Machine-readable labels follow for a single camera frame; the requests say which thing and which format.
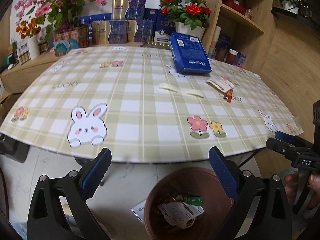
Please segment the white vase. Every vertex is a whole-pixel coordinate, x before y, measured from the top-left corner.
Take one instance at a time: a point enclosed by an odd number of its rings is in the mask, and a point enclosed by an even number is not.
[[[31,59],[35,59],[36,57],[40,56],[37,36],[33,36],[28,40],[28,48],[29,48]]]
[[[298,14],[299,8],[298,6],[296,7],[289,1],[282,1],[282,7],[289,12],[293,12],[295,14]]]
[[[176,22],[176,32],[183,33],[191,36],[198,37],[199,39],[202,38],[202,35],[205,31],[205,28],[197,26],[194,30],[191,30],[190,25],[184,25],[184,23]]]

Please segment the white marble floor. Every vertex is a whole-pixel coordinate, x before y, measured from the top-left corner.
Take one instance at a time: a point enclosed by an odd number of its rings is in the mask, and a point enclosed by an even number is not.
[[[237,164],[250,154],[233,156]],[[149,240],[144,225],[135,217],[131,208],[147,198],[154,185],[169,173],[184,167],[199,166],[211,169],[208,161],[176,164],[112,163],[103,181],[87,205],[92,213],[110,228],[114,240]],[[25,163],[18,163],[0,155],[8,190],[10,222],[26,222],[28,210],[39,177],[64,177],[80,165],[73,157],[58,155],[31,147]],[[254,159],[241,169],[260,176]]]

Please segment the red basket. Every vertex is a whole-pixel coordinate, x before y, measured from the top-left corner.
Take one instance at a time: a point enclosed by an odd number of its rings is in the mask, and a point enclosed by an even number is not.
[[[241,13],[242,15],[245,15],[246,9],[242,7],[241,5],[238,5],[234,2],[234,0],[222,0],[222,3],[226,6],[229,6],[233,10],[236,10],[237,12]]]

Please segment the human hand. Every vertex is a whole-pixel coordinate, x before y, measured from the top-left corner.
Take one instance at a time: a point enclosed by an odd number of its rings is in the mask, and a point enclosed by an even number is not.
[[[284,182],[287,182],[284,190],[287,194],[289,203],[293,203],[298,189],[298,173],[289,174],[284,177]],[[315,208],[320,203],[320,174],[312,174],[308,180],[308,187],[315,191],[312,196],[308,208]]]

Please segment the shelf board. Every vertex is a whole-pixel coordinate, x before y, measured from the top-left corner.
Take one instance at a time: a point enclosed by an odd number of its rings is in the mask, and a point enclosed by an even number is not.
[[[229,6],[223,3],[221,4],[220,14],[226,18],[236,21],[237,23],[249,26],[253,29],[258,30],[261,33],[264,33],[264,31],[253,21],[249,20],[247,17],[245,17],[241,13],[237,12],[236,10],[233,10],[232,8],[230,8]]]

